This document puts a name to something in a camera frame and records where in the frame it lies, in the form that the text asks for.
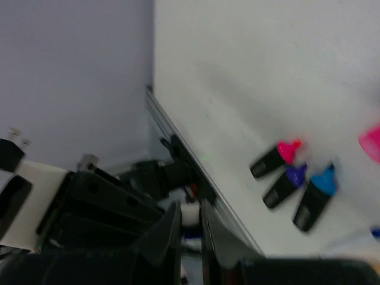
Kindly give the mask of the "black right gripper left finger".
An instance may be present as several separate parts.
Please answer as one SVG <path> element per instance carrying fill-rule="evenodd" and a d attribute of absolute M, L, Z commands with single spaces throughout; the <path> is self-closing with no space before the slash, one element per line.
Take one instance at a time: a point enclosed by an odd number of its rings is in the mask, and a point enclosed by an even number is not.
<path fill-rule="evenodd" d="M 1 264 L 1 284 L 179 284 L 181 205 L 129 247 L 13 255 Z"/>

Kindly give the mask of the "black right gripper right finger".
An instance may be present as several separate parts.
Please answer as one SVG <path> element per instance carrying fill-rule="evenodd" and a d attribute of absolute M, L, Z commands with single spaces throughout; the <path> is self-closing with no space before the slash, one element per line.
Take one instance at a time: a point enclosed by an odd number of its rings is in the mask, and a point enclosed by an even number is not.
<path fill-rule="evenodd" d="M 379 284 L 364 261 L 264 257 L 227 229 L 207 200 L 200 223 L 204 284 Z"/>

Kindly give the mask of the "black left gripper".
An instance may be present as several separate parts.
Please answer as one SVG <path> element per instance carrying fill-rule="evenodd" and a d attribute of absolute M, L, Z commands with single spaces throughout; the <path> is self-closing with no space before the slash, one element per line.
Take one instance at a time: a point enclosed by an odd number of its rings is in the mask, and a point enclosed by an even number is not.
<path fill-rule="evenodd" d="M 163 214 L 154 200 L 117 179 L 69 172 L 36 229 L 35 248 L 128 246 Z"/>

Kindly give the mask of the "purple capped black highlighter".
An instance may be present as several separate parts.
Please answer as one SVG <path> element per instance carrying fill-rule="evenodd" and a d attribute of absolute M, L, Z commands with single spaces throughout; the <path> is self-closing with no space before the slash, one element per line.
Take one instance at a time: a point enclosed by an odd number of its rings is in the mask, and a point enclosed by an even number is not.
<path fill-rule="evenodd" d="M 267 208 L 274 209 L 278 207 L 301 188 L 305 182 L 307 169 L 308 165 L 306 163 L 286 167 L 285 171 L 262 198 Z"/>

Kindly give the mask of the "blue highlighter black body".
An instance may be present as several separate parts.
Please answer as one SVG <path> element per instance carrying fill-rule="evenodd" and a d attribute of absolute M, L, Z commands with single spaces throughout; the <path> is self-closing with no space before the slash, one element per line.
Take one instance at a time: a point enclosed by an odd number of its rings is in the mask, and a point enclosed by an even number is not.
<path fill-rule="evenodd" d="M 335 166 L 330 163 L 323 171 L 310 177 L 293 217 L 293 224 L 302 232 L 310 231 L 337 189 Z"/>

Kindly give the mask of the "pink capped black highlighter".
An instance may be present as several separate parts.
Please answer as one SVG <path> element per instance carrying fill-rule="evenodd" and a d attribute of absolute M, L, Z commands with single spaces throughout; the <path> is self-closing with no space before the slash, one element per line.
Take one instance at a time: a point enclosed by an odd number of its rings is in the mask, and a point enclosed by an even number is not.
<path fill-rule="evenodd" d="M 292 164 L 301 145 L 301 140 L 277 142 L 272 149 L 252 163 L 250 166 L 251 174 L 254 178 L 262 178 L 279 167 Z"/>

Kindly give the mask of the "pink highlighter cap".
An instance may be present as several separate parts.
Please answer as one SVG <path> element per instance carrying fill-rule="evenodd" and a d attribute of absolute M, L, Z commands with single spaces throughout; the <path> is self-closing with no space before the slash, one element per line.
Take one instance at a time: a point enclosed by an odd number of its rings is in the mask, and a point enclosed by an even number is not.
<path fill-rule="evenodd" d="M 379 124 L 358 136 L 358 142 L 366 155 L 372 161 L 379 163 Z"/>

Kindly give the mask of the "blue capped thin marker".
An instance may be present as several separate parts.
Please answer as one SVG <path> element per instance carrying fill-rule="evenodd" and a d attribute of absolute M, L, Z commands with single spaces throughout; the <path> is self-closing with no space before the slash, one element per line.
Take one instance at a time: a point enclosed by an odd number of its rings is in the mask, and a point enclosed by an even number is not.
<path fill-rule="evenodd" d="M 374 239 L 380 238 L 380 226 L 372 226 L 370 232 Z"/>
<path fill-rule="evenodd" d="M 204 284 L 200 238 L 182 239 L 180 283 Z"/>

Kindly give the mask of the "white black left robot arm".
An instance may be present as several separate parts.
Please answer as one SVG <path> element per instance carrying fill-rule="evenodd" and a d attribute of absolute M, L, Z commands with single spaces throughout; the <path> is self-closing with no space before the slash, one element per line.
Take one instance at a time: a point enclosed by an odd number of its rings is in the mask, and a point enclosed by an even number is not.
<path fill-rule="evenodd" d="M 36 230 L 34 251 L 127 246 L 161 219 L 158 202 L 191 182 L 179 161 L 143 161 L 120 179 L 93 165 L 69 172 Z"/>

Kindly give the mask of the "aluminium front rail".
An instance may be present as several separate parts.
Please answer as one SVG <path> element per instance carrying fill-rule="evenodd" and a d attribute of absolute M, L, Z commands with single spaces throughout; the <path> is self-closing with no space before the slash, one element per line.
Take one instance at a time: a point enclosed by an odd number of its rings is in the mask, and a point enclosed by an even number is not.
<path fill-rule="evenodd" d="M 234 209 L 220 193 L 211 176 L 204 171 L 200 160 L 194 156 L 186 141 L 157 102 L 152 85 L 147 85 L 145 90 L 146 106 L 151 118 L 152 155 L 160 160 L 173 160 L 175 157 L 179 157 L 189 162 L 195 174 L 200 176 L 194 180 L 194 184 L 198 187 L 196 193 L 209 200 L 220 220 L 230 231 L 258 253 L 263 254 Z"/>

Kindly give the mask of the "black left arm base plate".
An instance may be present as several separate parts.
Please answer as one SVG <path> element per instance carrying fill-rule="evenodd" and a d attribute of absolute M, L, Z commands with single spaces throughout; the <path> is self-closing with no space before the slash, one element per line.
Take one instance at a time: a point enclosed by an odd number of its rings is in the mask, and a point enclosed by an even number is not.
<path fill-rule="evenodd" d="M 179 137 L 172 135 L 169 141 L 161 137 L 160 142 L 172 158 L 172 162 L 160 166 L 166 188 L 174 190 L 188 187 L 191 200 L 207 200 L 214 205 L 217 199 L 214 188 Z"/>

